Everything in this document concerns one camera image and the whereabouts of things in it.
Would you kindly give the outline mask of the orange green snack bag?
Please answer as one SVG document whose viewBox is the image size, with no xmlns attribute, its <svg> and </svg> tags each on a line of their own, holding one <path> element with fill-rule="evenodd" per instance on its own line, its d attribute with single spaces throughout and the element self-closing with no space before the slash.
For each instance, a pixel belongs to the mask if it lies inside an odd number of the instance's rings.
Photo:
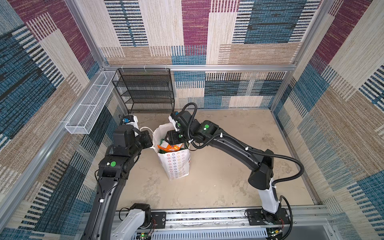
<svg viewBox="0 0 384 240">
<path fill-rule="evenodd" d="M 168 149 L 169 149 L 169 152 L 178 152 L 178 151 L 182 150 L 184 148 L 184 146 L 185 146 L 184 143 L 176 144 L 176 145 L 170 145 L 169 144 Z"/>
</svg>

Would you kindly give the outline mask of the green rainbow snack bag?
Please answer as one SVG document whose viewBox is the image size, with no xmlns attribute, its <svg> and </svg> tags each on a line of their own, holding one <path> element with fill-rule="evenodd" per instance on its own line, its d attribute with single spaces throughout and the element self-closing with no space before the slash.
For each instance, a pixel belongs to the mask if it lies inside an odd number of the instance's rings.
<svg viewBox="0 0 384 240">
<path fill-rule="evenodd" d="M 164 139 L 161 139 L 160 143 L 158 144 L 158 149 L 160 154 L 165 154 L 169 152 L 168 149 L 168 142 L 166 142 Z"/>
</svg>

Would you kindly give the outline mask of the white paper bag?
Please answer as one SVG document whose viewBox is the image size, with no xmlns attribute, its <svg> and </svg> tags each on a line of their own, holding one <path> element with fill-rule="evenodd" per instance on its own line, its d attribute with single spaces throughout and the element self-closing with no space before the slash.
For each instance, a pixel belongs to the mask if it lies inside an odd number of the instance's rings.
<svg viewBox="0 0 384 240">
<path fill-rule="evenodd" d="M 165 140 L 168 131 L 174 130 L 171 123 L 160 125 L 155 131 L 152 131 L 148 127 L 140 128 L 141 131 L 148 130 L 152 137 L 153 146 L 151 149 L 157 154 L 157 158 L 165 170 L 169 180 L 176 180 L 189 175 L 190 163 L 191 163 L 191 152 L 187 148 L 183 148 L 178 152 L 169 152 L 160 154 L 158 144 L 161 139 Z"/>
</svg>

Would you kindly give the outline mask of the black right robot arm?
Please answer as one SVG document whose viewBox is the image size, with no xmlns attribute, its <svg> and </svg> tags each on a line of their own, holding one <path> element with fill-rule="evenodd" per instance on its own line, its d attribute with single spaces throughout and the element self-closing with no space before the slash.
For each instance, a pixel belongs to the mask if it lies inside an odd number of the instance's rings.
<svg viewBox="0 0 384 240">
<path fill-rule="evenodd" d="M 199 123 L 188 111 L 173 112 L 169 121 L 175 128 L 175 137 L 188 142 L 195 149 L 210 146 L 239 160 L 251 170 L 249 184 L 258 190 L 262 200 L 261 215 L 267 225 L 280 220 L 278 211 L 281 204 L 277 199 L 276 190 L 272 186 L 274 181 L 273 152 L 255 149 L 233 136 L 229 135 L 211 121 Z"/>
</svg>

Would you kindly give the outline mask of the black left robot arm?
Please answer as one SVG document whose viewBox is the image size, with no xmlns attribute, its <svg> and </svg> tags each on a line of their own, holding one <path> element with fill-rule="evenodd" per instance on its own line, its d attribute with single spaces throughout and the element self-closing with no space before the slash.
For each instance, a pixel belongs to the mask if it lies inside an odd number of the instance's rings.
<svg viewBox="0 0 384 240">
<path fill-rule="evenodd" d="M 132 125 L 114 131 L 113 144 L 99 163 L 97 194 L 81 237 L 82 240 L 109 240 L 121 193 L 141 151 L 153 146 L 150 132 Z"/>
</svg>

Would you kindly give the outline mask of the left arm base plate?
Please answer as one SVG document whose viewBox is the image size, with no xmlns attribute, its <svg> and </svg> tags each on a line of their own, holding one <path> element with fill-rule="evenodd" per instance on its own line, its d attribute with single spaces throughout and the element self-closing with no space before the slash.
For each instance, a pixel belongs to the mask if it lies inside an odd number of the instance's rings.
<svg viewBox="0 0 384 240">
<path fill-rule="evenodd" d="M 166 212 L 153 212 L 151 209 L 132 209 L 121 222 L 120 227 L 123 230 L 164 229 L 166 215 Z"/>
</svg>

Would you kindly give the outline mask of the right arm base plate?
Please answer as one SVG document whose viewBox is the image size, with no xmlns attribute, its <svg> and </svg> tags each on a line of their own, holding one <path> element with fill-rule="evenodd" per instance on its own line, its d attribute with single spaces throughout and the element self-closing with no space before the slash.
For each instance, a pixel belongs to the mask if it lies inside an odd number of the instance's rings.
<svg viewBox="0 0 384 240">
<path fill-rule="evenodd" d="M 247 209 L 245 217 L 248 218 L 250 226 L 289 225 L 291 223 L 290 215 L 285 208 L 278 209 L 275 214 L 262 208 Z"/>
</svg>

